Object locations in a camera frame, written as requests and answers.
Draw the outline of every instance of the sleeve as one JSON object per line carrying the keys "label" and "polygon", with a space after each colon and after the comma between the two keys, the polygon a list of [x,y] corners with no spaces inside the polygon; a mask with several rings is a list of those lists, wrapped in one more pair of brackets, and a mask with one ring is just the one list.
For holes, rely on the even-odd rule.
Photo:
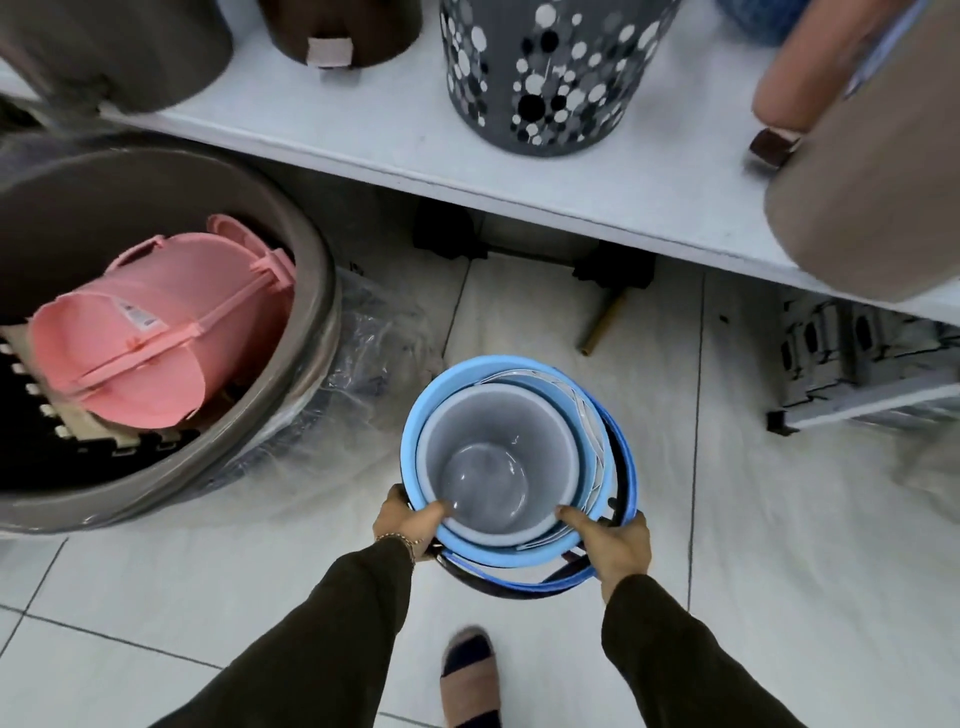
{"label": "sleeve", "polygon": [[648,728],[803,728],[649,576],[617,585],[602,640]]}
{"label": "sleeve", "polygon": [[412,573],[398,539],[340,557],[306,601],[154,728],[370,728]]}

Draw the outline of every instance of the pink plastic item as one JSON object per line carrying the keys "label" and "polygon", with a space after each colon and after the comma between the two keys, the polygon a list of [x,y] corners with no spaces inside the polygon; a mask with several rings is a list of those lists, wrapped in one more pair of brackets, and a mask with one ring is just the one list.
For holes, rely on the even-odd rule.
{"label": "pink plastic item", "polygon": [[30,338],[51,387],[152,429],[259,374],[290,315],[294,264],[231,217],[211,215],[206,228],[135,245],[37,311]]}

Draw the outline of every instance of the slipper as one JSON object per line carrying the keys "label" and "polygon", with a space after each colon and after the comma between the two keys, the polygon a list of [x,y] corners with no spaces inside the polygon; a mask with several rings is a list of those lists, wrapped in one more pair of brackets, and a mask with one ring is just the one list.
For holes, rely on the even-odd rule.
{"label": "slipper", "polygon": [[440,698],[450,728],[502,728],[500,678],[487,633],[468,627],[444,654]]}

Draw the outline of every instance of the person's right hand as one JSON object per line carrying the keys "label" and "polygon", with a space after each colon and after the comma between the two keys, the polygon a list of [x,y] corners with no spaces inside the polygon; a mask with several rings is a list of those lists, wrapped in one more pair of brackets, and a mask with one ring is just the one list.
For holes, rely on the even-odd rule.
{"label": "person's right hand", "polygon": [[650,530],[642,513],[619,528],[610,528],[591,521],[583,511],[568,505],[557,506],[557,518],[576,529],[584,540],[590,563],[600,577],[600,591],[609,602],[616,585],[628,576],[645,574],[653,558],[650,552]]}

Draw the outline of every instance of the bracelet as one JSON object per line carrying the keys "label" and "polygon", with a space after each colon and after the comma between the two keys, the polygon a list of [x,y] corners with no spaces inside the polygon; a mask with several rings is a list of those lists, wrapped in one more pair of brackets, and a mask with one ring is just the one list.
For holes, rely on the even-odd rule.
{"label": "bracelet", "polygon": [[374,540],[374,543],[376,544],[377,542],[383,541],[384,539],[398,539],[399,541],[402,541],[403,545],[407,547],[408,551],[410,551],[410,561],[414,564],[417,563],[416,548],[417,548],[417,545],[420,543],[420,541],[422,541],[422,539],[411,541],[402,533],[385,533],[382,536],[377,536],[376,539]]}

